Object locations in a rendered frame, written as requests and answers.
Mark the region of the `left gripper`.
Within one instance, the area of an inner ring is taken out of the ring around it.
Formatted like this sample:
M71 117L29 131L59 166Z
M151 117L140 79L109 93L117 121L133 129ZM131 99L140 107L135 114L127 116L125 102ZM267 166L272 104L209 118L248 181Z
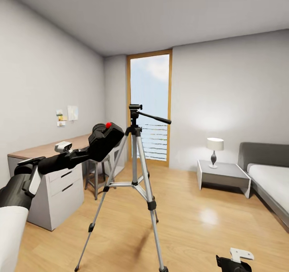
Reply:
M63 153L51 157L51 167L54 171L63 169L73 169L76 165L89 160L94 157L94 154L86 154L86 150L79 151L79 149L73 150L71 153Z

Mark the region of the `camera tripod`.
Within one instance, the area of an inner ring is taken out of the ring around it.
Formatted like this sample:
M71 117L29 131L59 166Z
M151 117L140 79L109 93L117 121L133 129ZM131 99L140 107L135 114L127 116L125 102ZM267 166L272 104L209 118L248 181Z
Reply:
M150 214L151 214L151 220L152 220L152 225L153 225L153 231L154 231L154 236L155 236L155 243L156 243L156 248L157 248L157 253L158 253L158 259L159 259L159 272L169 272L167 266L163 265L163 259L162 259L162 254L161 254L161 247L160 247L160 243L159 243L159 236L158 236L158 232L157 232L157 226L156 226L156 221L158 222L158 217L157 217L157 212L156 212L156 201L155 198L153 196L152 193L152 187L151 187L151 183L150 183L150 174L148 171L148 167L147 167L147 162L146 162L146 158L145 158L145 153L144 153L144 148L143 148L143 144L142 144L142 138L141 138L141 133L142 132L142 127L139 127L138 125L136 125L136 119L139 117L139 114L147 116L147 117L151 117L154 118L155 120L167 123L167 124L171 124L172 120L168 120L165 118L161 118L161 117L157 117L157 116L152 116L149 114L145 114L142 112L139 112L137 109L141 109L142 110L142 104L130 104L129 105L129 109L130 109L130 118L131 118L131 126L127 127L125 133L124 133L124 139L123 142L120 146L118 155L116 157L114 166L112 168L112 172L109 176L108 181L106 182L105 186L104 186L104 194L102 196L99 208L97 210L96 216L93 220L93 223L90 223L89 229L88 231L89 236L86 240L85 246L83 248L83 252L81 254L80 260L78 265L75 268L75 272L77 272L78 268L79 268L79 264L81 262L82 256L84 254L84 250L86 249L88 240L90 238L90 235L94 229L95 226L95 222L97 219L97 216L99 214L100 208L102 206L104 197L106 195L106 192L109 190L110 187L132 187L133 189L136 189L141 196L147 201L148 204L148 209L150 210ZM118 125L116 125L118 126ZM120 126L118 126L120 128ZM121 128L122 129L122 128ZM122 129L123 131L123 129ZM124 132L124 131L123 131ZM128 134L131 132L131 136L132 136L132 182L124 182L124 183L114 183L111 182L111 179L113 177L113 174L115 172L117 163L119 161L122 149L124 147L124 143L128 137ZM141 162L141 167L142 167L142 175L140 175L140 177L137 179L137 145L138 145L138 151L139 151L139 156L140 156L140 162ZM139 185L139 183L144 180L144 185L145 185L145 190Z

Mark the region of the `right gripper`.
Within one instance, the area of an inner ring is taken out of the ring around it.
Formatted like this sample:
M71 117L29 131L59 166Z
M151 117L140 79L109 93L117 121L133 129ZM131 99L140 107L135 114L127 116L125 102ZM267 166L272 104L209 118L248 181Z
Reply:
M237 268L242 268L251 272L250 265L246 262L237 263L229 258L223 258L216 255L217 265L222 268L222 272L235 272Z

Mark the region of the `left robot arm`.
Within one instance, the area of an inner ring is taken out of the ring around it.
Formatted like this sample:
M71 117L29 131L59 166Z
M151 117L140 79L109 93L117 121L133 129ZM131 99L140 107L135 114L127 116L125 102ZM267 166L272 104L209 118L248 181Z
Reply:
M0 189L0 272L14 272L28 212L43 175L73 169L94 157L71 147L72 143L63 141L55 145L59 155L19 162L14 176Z

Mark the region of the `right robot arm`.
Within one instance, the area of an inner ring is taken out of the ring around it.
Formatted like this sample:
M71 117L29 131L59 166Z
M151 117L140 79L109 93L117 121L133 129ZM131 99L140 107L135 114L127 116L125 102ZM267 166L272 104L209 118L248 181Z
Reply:
M217 265L222 268L222 272L251 272L250 265L242 262L240 258L254 260L254 256L249 251L230 248L231 259L216 255Z

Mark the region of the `digital camera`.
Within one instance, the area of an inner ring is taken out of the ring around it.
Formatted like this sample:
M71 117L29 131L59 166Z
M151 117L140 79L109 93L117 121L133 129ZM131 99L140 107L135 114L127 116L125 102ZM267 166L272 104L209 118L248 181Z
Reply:
M94 157L90 160L101 162L123 136L124 132L122 129L112 122L106 125L96 124L88 138L89 147L86 150L86 154L94 154Z

